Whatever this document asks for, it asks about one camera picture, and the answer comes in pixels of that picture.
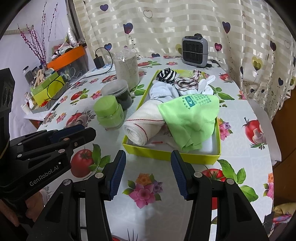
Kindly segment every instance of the green jar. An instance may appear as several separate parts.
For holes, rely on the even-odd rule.
[[[114,95],[103,96],[94,104],[98,122],[108,130],[116,130],[123,124],[123,110]]]

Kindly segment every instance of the orange storage box lid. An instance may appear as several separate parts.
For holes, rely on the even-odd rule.
[[[82,45],[80,45],[79,47],[74,48],[74,49],[70,50],[69,52],[64,53],[63,55],[57,57],[53,61],[49,62],[47,64],[47,67],[53,68],[55,71],[57,71],[57,70],[65,67],[66,65],[72,63],[76,59],[79,59],[83,55],[85,55],[85,51],[84,51],[84,48],[82,47]]]

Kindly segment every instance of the white wall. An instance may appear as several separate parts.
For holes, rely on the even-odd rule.
[[[47,50],[48,33],[52,21],[52,14],[56,3],[58,2],[56,18],[53,21],[50,41],[63,39],[67,34],[69,22],[65,0],[47,0],[45,13],[47,16],[45,24],[45,46]],[[25,28],[34,25],[34,29],[41,37],[42,11],[45,0],[31,0],[14,18],[8,27],[8,30]],[[21,105],[25,103],[24,94],[29,91],[29,85],[22,73],[22,70],[28,65],[30,69],[39,66],[40,62],[34,53],[29,49],[21,35],[4,35],[0,40],[0,69],[10,68],[15,79],[15,90],[12,102],[12,111],[9,119],[9,132],[11,139],[35,132],[36,128],[27,119],[24,119],[25,113]]]

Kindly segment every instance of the green cloth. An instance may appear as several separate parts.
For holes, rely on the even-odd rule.
[[[201,149],[202,142],[213,134],[219,99],[214,95],[186,95],[160,104],[158,109],[175,142],[188,152]]]

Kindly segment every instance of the yellow box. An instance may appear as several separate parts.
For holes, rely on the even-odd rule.
[[[41,105],[44,101],[53,98],[54,95],[65,85],[65,82],[61,76],[56,78],[56,80],[57,81],[52,81],[50,85],[47,86],[44,90],[33,96],[38,105]]]
[[[146,89],[137,109],[139,109],[140,106],[145,102],[145,99],[149,93],[149,90],[150,90],[151,86],[153,85],[152,81],[154,79],[156,79],[156,75],[159,73],[159,71],[160,70],[156,71],[155,75],[153,76],[153,78],[152,78],[150,84],[148,85],[148,88]],[[188,70],[175,70],[175,71],[184,77],[189,77],[189,76],[192,76],[192,74],[193,74],[192,71],[188,71]],[[217,141],[217,149],[218,149],[217,155],[202,155],[202,154],[191,154],[191,153],[181,153],[180,152],[180,155],[183,158],[183,160],[185,162],[189,162],[192,164],[213,165],[221,155],[220,131],[219,131],[219,125],[218,125],[217,118],[216,118],[216,122],[215,122],[214,133],[215,133],[216,141]],[[129,154],[134,154],[136,156],[149,157],[149,158],[153,158],[153,159],[170,161],[171,152],[169,152],[169,151],[154,150],[154,149],[149,149],[146,147],[134,146],[134,145],[128,144],[128,141],[129,141],[128,137],[124,136],[122,144],[123,144],[125,150]]]

